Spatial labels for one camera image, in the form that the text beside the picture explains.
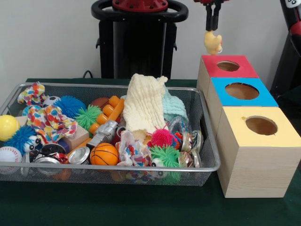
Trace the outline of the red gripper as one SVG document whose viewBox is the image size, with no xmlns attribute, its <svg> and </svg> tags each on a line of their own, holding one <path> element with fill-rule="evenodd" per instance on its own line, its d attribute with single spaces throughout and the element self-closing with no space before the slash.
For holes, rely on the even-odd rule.
<svg viewBox="0 0 301 226">
<path fill-rule="evenodd" d="M 199 2 L 200 4 L 206 5 L 206 30 L 217 30 L 219 11 L 221 9 L 222 3 L 228 0 L 194 0 L 194 2 Z M 212 15 L 212 4 L 215 4 L 213 15 Z"/>
</svg>

